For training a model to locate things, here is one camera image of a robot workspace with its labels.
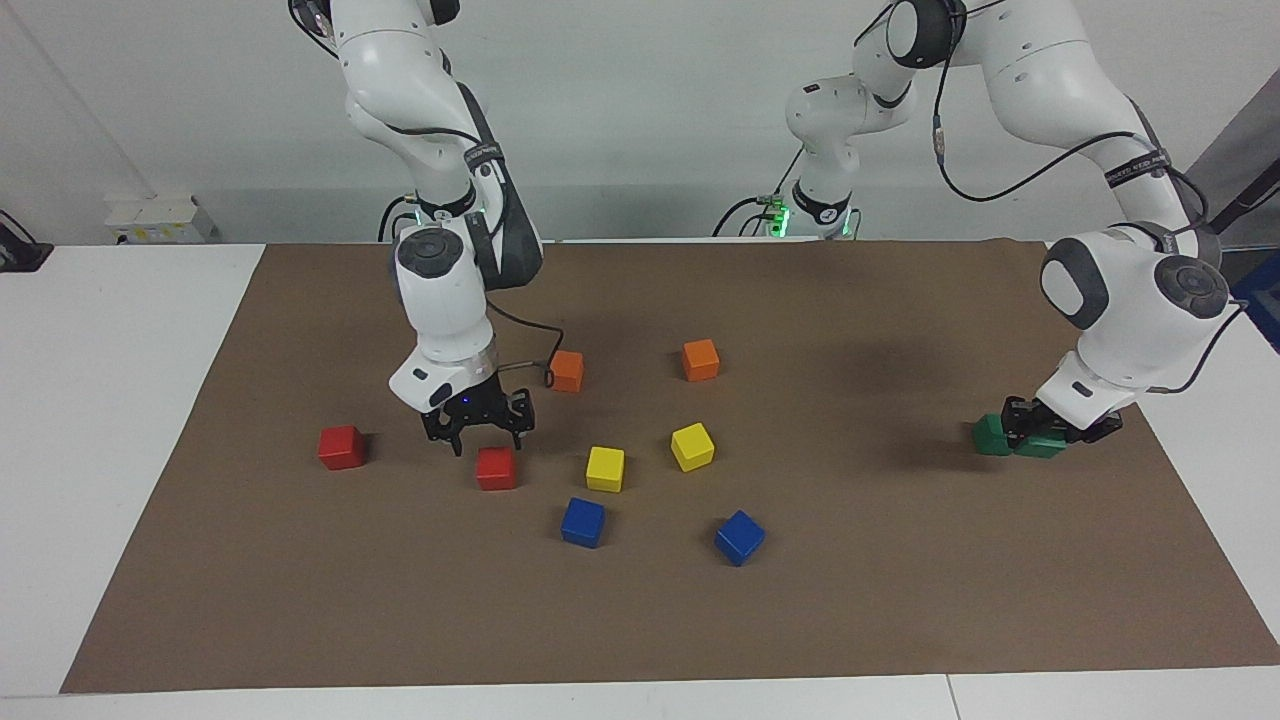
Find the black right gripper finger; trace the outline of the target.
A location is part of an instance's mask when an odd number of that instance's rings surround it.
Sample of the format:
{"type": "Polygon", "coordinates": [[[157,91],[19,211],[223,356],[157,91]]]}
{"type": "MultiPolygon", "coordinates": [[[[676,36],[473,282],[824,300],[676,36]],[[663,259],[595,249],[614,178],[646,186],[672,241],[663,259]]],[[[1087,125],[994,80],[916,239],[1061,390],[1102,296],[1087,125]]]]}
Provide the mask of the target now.
{"type": "Polygon", "coordinates": [[[530,391],[516,389],[504,396],[504,404],[506,410],[500,419],[500,428],[511,434],[513,446],[521,446],[536,423],[530,391]]]}
{"type": "Polygon", "coordinates": [[[462,456],[462,433],[467,427],[465,410],[456,405],[443,405],[430,413],[424,413],[421,421],[429,441],[445,443],[456,457],[462,456]]]}

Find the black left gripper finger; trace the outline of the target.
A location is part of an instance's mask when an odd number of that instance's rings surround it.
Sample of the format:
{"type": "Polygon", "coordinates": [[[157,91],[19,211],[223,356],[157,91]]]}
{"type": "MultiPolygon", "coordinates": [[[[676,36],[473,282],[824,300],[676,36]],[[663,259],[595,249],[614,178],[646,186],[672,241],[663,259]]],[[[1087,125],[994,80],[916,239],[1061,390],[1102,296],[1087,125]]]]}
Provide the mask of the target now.
{"type": "Polygon", "coordinates": [[[1069,445],[1074,445],[1076,442],[1092,445],[1120,429],[1123,429],[1121,414],[1120,411],[1111,411],[1101,416],[1085,429],[1075,428],[1070,423],[1066,423],[1064,425],[1062,434],[1064,439],[1069,445]]]}
{"type": "Polygon", "coordinates": [[[1041,402],[1037,398],[1007,396],[1004,401],[1004,437],[1010,448],[1020,448],[1041,433],[1041,402]]]}

